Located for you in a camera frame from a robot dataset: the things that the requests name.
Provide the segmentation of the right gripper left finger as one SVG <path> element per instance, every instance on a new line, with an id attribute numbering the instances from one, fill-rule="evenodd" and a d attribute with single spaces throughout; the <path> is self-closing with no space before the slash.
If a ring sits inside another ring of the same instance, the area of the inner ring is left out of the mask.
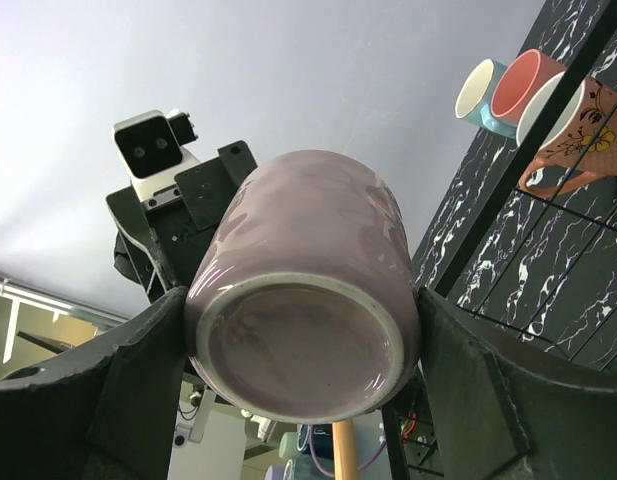
<path id="1" fill-rule="evenodd" d="M 0 479 L 164 479 L 186 350 L 184 288 L 0 380 Z"/>

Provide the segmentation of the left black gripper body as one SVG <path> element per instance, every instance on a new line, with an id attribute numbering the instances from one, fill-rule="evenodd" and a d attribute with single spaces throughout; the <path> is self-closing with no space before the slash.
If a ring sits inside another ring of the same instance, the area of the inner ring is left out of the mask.
<path id="1" fill-rule="evenodd" d="M 146 200 L 133 187 L 106 197 L 118 229 L 115 257 L 128 260 L 127 277 L 153 303 L 168 290 L 188 287 L 216 229 L 245 178 L 257 167 L 246 142 L 218 150 L 205 162 L 182 163 L 173 182 Z"/>

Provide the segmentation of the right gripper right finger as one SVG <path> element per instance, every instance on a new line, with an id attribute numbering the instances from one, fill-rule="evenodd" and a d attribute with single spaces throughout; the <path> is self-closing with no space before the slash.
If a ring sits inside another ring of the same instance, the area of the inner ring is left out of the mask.
<path id="1" fill-rule="evenodd" d="M 421 364 L 448 479 L 617 479 L 617 373 L 539 350 L 426 288 Z"/>

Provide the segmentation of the purple mug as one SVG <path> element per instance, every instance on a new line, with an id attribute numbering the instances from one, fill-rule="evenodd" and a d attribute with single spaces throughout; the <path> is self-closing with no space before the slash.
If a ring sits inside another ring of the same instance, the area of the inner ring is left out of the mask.
<path id="1" fill-rule="evenodd" d="M 188 355 L 230 403 L 322 424 L 390 401 L 421 324 L 398 203 L 350 157 L 284 154 L 238 188 L 184 308 Z"/>

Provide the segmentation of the orange floral mug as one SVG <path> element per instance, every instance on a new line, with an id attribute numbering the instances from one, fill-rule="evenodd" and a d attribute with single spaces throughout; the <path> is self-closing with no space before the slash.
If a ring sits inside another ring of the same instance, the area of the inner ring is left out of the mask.
<path id="1" fill-rule="evenodd" d="M 532 174 L 549 166 L 578 173 L 561 187 L 532 187 Z M 518 181 L 519 188 L 547 199 L 607 176 L 617 177 L 617 92 L 585 78 Z"/>

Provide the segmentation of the blue faceted cup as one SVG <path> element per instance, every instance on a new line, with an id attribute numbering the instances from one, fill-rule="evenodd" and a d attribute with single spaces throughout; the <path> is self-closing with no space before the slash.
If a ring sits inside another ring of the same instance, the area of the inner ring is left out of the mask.
<path id="1" fill-rule="evenodd" d="M 494 134 L 514 138 L 516 127 L 496 119 L 491 113 L 494 91 L 506 70 L 506 65 L 495 60 L 481 61 L 468 75 L 457 96 L 455 117 Z"/>

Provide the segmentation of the pink cup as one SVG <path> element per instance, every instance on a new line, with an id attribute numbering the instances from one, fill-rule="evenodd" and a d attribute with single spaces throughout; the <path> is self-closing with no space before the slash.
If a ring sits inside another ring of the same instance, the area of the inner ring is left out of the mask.
<path id="1" fill-rule="evenodd" d="M 490 103 L 492 115 L 516 126 L 534 94 L 567 67 L 538 49 L 520 54 L 500 78 Z"/>

